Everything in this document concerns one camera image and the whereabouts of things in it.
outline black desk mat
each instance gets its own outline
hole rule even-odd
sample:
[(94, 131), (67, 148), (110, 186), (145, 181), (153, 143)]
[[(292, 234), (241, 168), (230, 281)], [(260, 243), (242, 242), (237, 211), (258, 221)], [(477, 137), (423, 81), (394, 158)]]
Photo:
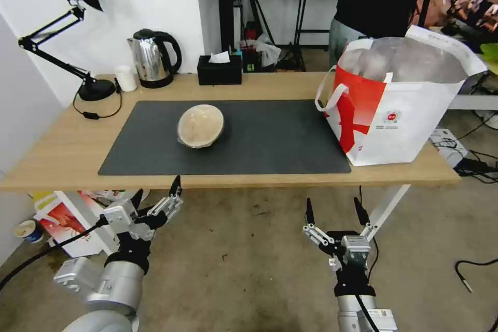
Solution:
[[(225, 118), (211, 147), (177, 140), (180, 116), (198, 104)], [(349, 173), (339, 142), (312, 100), (139, 101), (99, 175)]]

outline red and white bag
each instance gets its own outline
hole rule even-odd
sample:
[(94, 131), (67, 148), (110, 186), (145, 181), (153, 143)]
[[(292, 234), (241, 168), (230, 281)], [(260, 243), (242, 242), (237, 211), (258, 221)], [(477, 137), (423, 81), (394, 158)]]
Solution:
[(412, 162), (465, 79), (486, 70), (461, 42), (411, 26), (405, 38), (349, 43), (325, 107), (328, 74), (315, 104), (354, 166)]

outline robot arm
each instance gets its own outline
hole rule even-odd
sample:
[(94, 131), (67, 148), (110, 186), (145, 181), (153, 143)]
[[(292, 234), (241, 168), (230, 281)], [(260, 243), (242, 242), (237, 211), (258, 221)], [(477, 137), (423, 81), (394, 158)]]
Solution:
[[(356, 211), (360, 222), (368, 214), (355, 199)], [(377, 309), (375, 290), (368, 284), (367, 258), (370, 243), (356, 231), (320, 230), (314, 223), (313, 208), (307, 200), (306, 224), (303, 233), (329, 256), (329, 266), (335, 272), (337, 284), (334, 295), (339, 302), (339, 330), (341, 332), (397, 332), (398, 328), (391, 310)]]
[(109, 255), (104, 268), (81, 257), (64, 262), (54, 276), (56, 283), (82, 295), (94, 310), (65, 332), (131, 332), (138, 327), (136, 312), (142, 279), (149, 269), (150, 245), (155, 231), (169, 223), (183, 204), (180, 176), (167, 197), (149, 209), (137, 210), (142, 193), (139, 190), (104, 209), (103, 219), (119, 240), (118, 251)]

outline lamp base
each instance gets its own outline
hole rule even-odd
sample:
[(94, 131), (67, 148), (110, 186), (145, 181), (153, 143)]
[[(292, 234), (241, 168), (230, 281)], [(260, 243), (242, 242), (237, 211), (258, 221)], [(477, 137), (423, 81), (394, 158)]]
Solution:
[(82, 85), (78, 91), (84, 101), (98, 101), (111, 96), (116, 92), (116, 86), (110, 80), (97, 79), (90, 84)]

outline stainless steel kettle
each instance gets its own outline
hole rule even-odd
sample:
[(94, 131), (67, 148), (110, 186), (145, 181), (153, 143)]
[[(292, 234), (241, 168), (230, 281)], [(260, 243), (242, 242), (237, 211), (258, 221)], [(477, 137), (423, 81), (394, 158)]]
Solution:
[[(143, 87), (159, 88), (173, 81), (173, 75), (182, 64), (182, 52), (173, 36), (162, 31), (142, 29), (127, 41)], [(176, 63), (173, 66), (164, 43), (171, 43), (176, 53)]]

